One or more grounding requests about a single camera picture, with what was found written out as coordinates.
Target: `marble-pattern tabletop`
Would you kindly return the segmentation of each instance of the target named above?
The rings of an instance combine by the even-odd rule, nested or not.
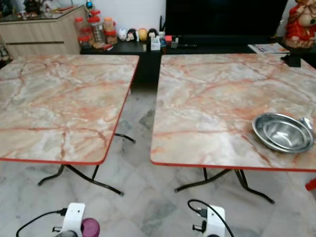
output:
[[[23,56],[0,70],[0,159],[100,164],[138,56]]]
[[[160,165],[316,171],[316,146],[301,154],[266,148],[252,120],[278,112],[316,122],[316,70],[273,54],[162,57],[151,161]]]

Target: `metal bowl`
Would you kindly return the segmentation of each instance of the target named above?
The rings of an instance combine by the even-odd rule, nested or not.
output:
[[[311,131],[299,121],[282,114],[266,113],[252,122],[253,130],[269,148],[283,153],[301,153],[314,144]]]

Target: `cabinet drawer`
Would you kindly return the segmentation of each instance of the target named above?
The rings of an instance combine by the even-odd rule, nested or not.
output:
[[[26,54],[67,54],[67,49],[63,43],[7,44],[7,48],[13,58]]]
[[[0,25],[0,34],[6,43],[62,42],[59,22],[20,23]]]

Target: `black cable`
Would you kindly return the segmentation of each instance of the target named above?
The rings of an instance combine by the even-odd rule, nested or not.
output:
[[[67,212],[67,208],[63,208],[61,210],[57,210],[57,211],[50,211],[50,212],[47,212],[47,213],[44,213],[40,216],[38,216],[37,218],[33,219],[32,221],[29,221],[28,223],[26,223],[25,225],[23,225],[20,229],[18,229],[18,231],[16,232],[16,237],[19,237],[19,233],[21,230],[23,230],[25,227],[27,227],[29,224],[31,224],[32,222],[36,221],[37,219],[43,217],[43,216],[46,216],[46,215],[49,215],[49,214],[53,214],[53,213],[57,213],[57,214],[60,214],[61,216],[65,216],[66,215],[66,212]]]
[[[200,211],[194,209],[194,208],[190,205],[191,202],[199,202],[199,203],[201,203],[201,204],[203,204],[203,205],[209,207],[213,212],[215,212],[215,214],[219,217],[219,219],[221,219],[221,221],[224,223],[224,225],[225,225],[225,227],[227,228],[227,230],[228,230],[229,234],[231,235],[231,237],[234,237],[233,232],[231,231],[231,228],[229,228],[229,226],[227,225],[226,221],[221,217],[220,214],[218,214],[217,211],[215,211],[215,209],[214,209],[213,207],[211,207],[209,204],[207,204],[207,203],[204,202],[204,201],[197,200],[197,199],[191,199],[191,200],[188,201],[188,206],[189,206],[189,208],[190,208],[191,210],[193,210],[193,211],[196,212],[197,214],[199,214]]]

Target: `purple bottle cap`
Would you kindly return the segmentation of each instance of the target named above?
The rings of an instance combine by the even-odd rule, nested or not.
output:
[[[83,237],[99,237],[100,225],[97,220],[93,218],[86,218],[82,221]]]

